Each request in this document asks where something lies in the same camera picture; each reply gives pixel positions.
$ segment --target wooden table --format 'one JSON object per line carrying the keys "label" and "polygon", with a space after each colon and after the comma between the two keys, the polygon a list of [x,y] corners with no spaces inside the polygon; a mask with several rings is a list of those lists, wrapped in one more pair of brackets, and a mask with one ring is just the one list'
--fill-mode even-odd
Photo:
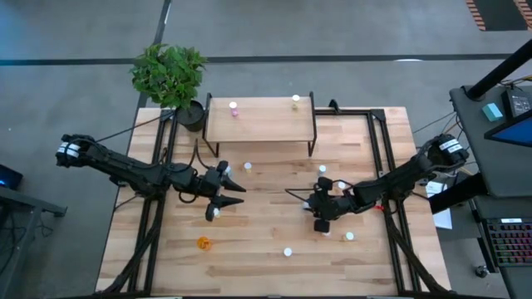
{"label": "wooden table", "polygon": [[[400,165],[416,153],[406,109],[384,109],[393,154]],[[159,114],[159,109],[141,109],[136,122]],[[224,191],[223,194],[240,197],[245,203],[224,208],[221,218],[212,223],[204,220],[207,199],[184,204],[170,189],[153,295],[396,294],[382,212],[370,209],[358,215],[345,215],[331,223],[331,236],[325,237],[313,231],[314,219],[311,213],[302,210],[301,202],[283,191],[310,187],[317,180],[320,164],[328,167],[326,175],[333,179],[356,183],[376,177],[365,117],[318,116],[317,125],[318,142],[312,158],[301,155],[306,150],[305,144],[226,144],[220,159],[229,161],[234,181],[248,192]],[[135,129],[129,156],[149,162],[156,129],[156,122]],[[179,128],[175,162],[188,163],[196,138],[200,136]],[[199,145],[205,163],[216,164],[217,159],[205,144],[200,141]],[[254,166],[250,174],[242,167],[246,161]],[[197,163],[194,167],[203,171]],[[122,189],[117,202],[127,200],[132,194],[130,189]],[[412,196],[405,202],[405,208],[416,254],[442,286],[450,287],[429,203]],[[141,210],[142,199],[136,199],[114,214],[97,290],[107,287],[131,257]],[[355,234],[356,240],[342,242],[342,235],[348,231]],[[208,252],[196,247],[196,240],[202,236],[213,241]],[[286,247],[292,248],[291,257],[283,255]],[[402,254],[401,264],[406,286],[410,287]]]}
{"label": "wooden table", "polygon": [[[238,104],[238,115],[232,116],[229,103]],[[204,140],[216,143],[314,141],[313,94],[300,96],[295,105],[292,97],[211,97],[207,100],[207,125]]]}

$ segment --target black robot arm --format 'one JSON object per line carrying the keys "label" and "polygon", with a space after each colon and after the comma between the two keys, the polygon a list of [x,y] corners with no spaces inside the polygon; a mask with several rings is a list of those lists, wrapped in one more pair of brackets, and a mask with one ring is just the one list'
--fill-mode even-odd
{"label": "black robot arm", "polygon": [[435,171],[458,169],[468,157],[467,151],[452,135],[439,135],[426,142],[408,162],[388,174],[358,184],[346,182],[349,188],[342,191],[342,196],[328,194],[337,181],[319,178],[313,186],[314,193],[305,200],[308,204],[306,209],[318,218],[314,229],[327,233],[328,221],[346,213],[364,212],[382,198],[403,200],[410,195],[418,180],[430,177]]}
{"label": "black robot arm", "polygon": [[[203,175],[188,164],[146,164],[137,159],[116,153],[100,145],[89,135],[63,135],[62,144],[56,152],[57,165],[63,167],[89,166],[110,175],[110,181],[117,184],[127,182],[140,196],[148,197],[162,193],[170,186],[180,192],[180,199],[185,203],[193,202],[197,197],[209,198],[205,217],[212,221],[216,209],[231,204],[242,203],[219,194],[221,187],[228,190],[245,192],[246,190],[233,182],[224,172],[227,161],[221,161],[218,167],[208,167]],[[192,194],[194,198],[185,201],[181,193]]]}

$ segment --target keyboard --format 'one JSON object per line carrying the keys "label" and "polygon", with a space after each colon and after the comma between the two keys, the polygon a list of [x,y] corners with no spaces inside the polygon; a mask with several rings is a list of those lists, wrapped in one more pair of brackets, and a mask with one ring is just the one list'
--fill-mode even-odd
{"label": "keyboard", "polygon": [[532,218],[483,222],[497,267],[532,266]]}

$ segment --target concrete floor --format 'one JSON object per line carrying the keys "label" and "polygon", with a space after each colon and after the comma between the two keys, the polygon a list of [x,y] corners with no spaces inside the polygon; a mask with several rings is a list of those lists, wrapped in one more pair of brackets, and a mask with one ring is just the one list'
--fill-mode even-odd
{"label": "concrete floor", "polygon": [[[136,56],[154,39],[162,3],[0,0],[0,60]],[[195,46],[206,56],[476,54],[512,52],[529,38],[529,32],[478,31],[462,0],[174,0],[163,42]],[[341,105],[406,106],[415,130],[452,110],[450,88],[475,83],[499,63],[208,65],[199,100],[207,92],[280,96],[314,91],[317,105],[334,98]],[[530,72],[531,66],[518,73]],[[56,167],[53,155],[62,134],[101,137],[132,124],[139,95],[131,87],[129,68],[0,67],[0,163],[25,174],[24,193],[69,207],[63,219],[44,218],[55,231],[46,239],[37,235],[20,298],[94,290],[116,187],[93,169]],[[439,134],[444,124],[416,134],[416,143]],[[128,134],[121,135],[106,145],[125,153],[128,140]],[[453,289],[507,297],[500,277],[472,275],[480,250],[471,242],[474,236],[460,231],[441,233]]]}

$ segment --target small wooden shelf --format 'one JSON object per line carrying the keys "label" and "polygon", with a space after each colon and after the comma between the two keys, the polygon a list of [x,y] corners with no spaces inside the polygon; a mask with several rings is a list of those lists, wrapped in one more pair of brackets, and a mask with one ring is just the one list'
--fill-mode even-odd
{"label": "small wooden shelf", "polygon": [[[238,104],[237,116],[231,114],[230,102]],[[203,139],[218,157],[224,142],[308,142],[312,156],[316,142],[316,118],[313,93],[301,96],[297,109],[292,97],[212,97],[207,96]],[[209,143],[216,143],[213,150]]]}

